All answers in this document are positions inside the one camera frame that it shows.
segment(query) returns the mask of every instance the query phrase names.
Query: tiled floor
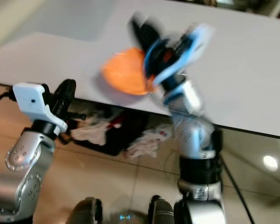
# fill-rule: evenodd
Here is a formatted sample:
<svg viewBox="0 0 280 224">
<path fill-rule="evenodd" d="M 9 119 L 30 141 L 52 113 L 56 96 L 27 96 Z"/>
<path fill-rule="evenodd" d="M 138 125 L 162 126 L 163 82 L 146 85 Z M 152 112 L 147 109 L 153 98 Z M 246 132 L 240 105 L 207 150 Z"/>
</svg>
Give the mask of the tiled floor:
<svg viewBox="0 0 280 224">
<path fill-rule="evenodd" d="M 16 103 L 0 102 L 0 170 L 6 151 L 30 121 Z M 256 223 L 280 224 L 280 169 L 262 164 L 263 155 L 278 158 L 280 140 L 225 130 L 224 158 L 238 181 Z M 120 214 L 146 213 L 151 196 L 158 194 L 172 205 L 180 198 L 176 186 L 178 154 L 172 140 L 162 143 L 158 158 L 143 156 L 127 161 L 73 144 L 57 143 L 55 158 L 41 190 L 35 224 L 64 224 L 70 210 L 87 196 L 100 198 L 105 222 L 119 223 Z M 249 223 L 242 204 L 224 175 L 224 202 L 230 224 Z"/>
</svg>

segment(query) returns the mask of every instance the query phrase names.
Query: orange object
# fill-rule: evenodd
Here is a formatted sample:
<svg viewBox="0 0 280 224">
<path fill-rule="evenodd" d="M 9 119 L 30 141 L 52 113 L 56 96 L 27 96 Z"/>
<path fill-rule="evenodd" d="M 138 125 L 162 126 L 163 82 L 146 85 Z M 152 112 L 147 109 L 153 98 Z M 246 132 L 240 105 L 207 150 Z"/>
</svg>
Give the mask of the orange object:
<svg viewBox="0 0 280 224">
<path fill-rule="evenodd" d="M 103 66 L 102 73 L 113 88 L 132 95 L 145 95 L 143 62 L 144 52 L 131 48 L 111 58 Z"/>
</svg>

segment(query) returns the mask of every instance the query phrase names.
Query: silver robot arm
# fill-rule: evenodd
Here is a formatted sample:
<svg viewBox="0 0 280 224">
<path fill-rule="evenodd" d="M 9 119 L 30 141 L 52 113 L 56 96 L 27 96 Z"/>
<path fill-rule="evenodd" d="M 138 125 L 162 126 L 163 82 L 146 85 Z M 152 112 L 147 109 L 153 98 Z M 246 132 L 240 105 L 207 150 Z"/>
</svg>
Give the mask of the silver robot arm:
<svg viewBox="0 0 280 224">
<path fill-rule="evenodd" d="M 42 181 L 53 160 L 54 140 L 65 132 L 76 82 L 65 80 L 51 95 L 46 85 L 20 83 L 13 91 L 33 121 L 7 152 L 0 174 L 0 223 L 32 223 Z"/>
<path fill-rule="evenodd" d="M 178 224 L 226 223 L 220 182 L 222 133 L 204 117 L 202 98 L 184 72 L 202 55 L 211 33 L 211 28 L 200 24 L 178 40 L 159 38 L 146 51 L 144 61 L 147 88 L 154 98 L 162 93 L 180 152 L 178 187 L 183 199 L 174 207 Z"/>
</svg>

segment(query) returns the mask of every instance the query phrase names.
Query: white table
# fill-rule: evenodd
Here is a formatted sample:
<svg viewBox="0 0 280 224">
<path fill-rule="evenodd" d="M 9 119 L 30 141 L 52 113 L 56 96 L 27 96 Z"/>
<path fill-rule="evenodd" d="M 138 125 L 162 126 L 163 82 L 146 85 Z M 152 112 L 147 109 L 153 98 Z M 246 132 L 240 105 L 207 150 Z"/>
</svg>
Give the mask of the white table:
<svg viewBox="0 0 280 224">
<path fill-rule="evenodd" d="M 188 68 L 206 115 L 221 126 L 280 136 L 280 20 L 264 16 L 167 0 L 51 0 L 10 39 L 19 41 L 0 49 L 0 83 L 41 82 L 53 90 L 73 78 L 77 98 L 168 114 L 147 96 L 117 92 L 99 73 L 133 46 L 126 24 L 137 10 L 166 31 L 192 21 L 214 26 L 206 53 Z"/>
</svg>

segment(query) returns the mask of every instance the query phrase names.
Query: cable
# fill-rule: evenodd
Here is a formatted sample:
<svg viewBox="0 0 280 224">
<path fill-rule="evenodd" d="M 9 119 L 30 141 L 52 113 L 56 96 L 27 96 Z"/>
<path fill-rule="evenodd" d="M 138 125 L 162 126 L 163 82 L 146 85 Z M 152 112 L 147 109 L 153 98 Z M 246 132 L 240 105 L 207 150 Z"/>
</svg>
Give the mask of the cable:
<svg viewBox="0 0 280 224">
<path fill-rule="evenodd" d="M 13 89 L 10 88 L 8 91 L 2 93 L 0 95 L 0 100 L 2 100 L 4 97 L 8 97 L 10 100 L 12 101 L 16 101 L 16 98 L 15 98 L 15 95 L 14 95 L 14 92 L 13 92 Z"/>
<path fill-rule="evenodd" d="M 222 156 L 221 156 L 220 158 L 221 158 L 221 162 L 222 162 L 222 164 L 223 164 L 223 167 L 224 167 L 224 169 L 226 170 L 226 173 L 227 173 L 227 175 L 228 175 L 230 181 L 232 182 L 232 185 L 234 186 L 235 191 L 236 191 L 236 193 L 237 193 L 239 199 L 241 200 L 241 202 L 242 202 L 242 204 L 243 204 L 243 206 L 244 206 L 244 208 L 245 208 L 245 210 L 246 210 L 246 213 L 247 213 L 247 215 L 248 215 L 248 217 L 249 217 L 249 219 L 250 219 L 251 224 L 255 224 L 255 222 L 254 222 L 254 220 L 253 220 L 253 217 L 252 217 L 252 215 L 251 215 L 251 213 L 250 213 L 250 211 L 249 211 L 249 209 L 248 209 L 248 206 L 247 206 L 247 204 L 246 204 L 246 201 L 245 201 L 245 199 L 244 199 L 242 193 L 239 191 L 239 188 L 238 188 L 237 183 L 235 182 L 234 178 L 232 177 L 232 175 L 231 175 L 231 173 L 230 173 L 230 170 L 227 168 L 226 163 L 224 162 Z"/>
</svg>

